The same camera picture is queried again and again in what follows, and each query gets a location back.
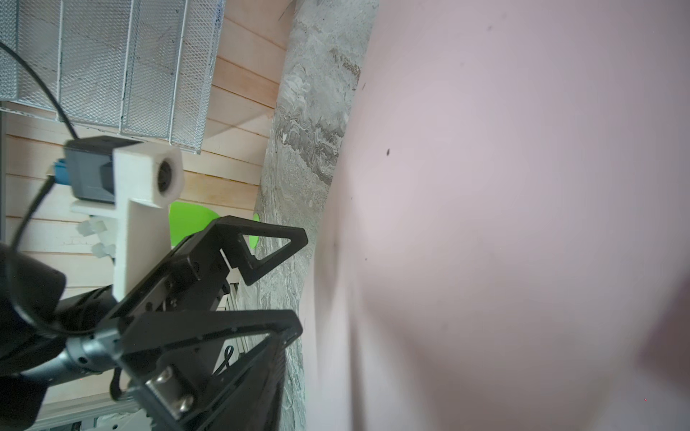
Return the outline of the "pink folder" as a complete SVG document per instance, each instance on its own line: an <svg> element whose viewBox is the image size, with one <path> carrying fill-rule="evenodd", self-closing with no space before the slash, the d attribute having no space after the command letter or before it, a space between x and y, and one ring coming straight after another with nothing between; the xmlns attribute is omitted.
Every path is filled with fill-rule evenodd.
<svg viewBox="0 0 690 431"><path fill-rule="evenodd" d="M310 430L688 429L688 2L382 2L300 315Z"/></svg>

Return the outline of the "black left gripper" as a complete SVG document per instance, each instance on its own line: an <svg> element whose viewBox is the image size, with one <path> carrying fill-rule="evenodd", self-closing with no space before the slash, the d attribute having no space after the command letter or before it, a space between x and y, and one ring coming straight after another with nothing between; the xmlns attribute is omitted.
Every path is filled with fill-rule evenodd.
<svg viewBox="0 0 690 431"><path fill-rule="evenodd" d="M298 316L217 306L230 269L251 286L307 244L300 227L221 217L176 246L99 324L91 343L115 345L154 430L279 428Z"/></svg>

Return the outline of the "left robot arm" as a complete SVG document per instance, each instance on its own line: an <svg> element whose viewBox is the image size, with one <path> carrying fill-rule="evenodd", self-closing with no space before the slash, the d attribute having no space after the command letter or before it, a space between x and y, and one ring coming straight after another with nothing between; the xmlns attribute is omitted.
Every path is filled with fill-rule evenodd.
<svg viewBox="0 0 690 431"><path fill-rule="evenodd" d="M185 238L122 300L64 298L65 276L1 248L1 427L25 430L48 389L106 371L155 430L275 430L291 310L219 311L237 269L252 284L307 245L298 227L221 217Z"/></svg>

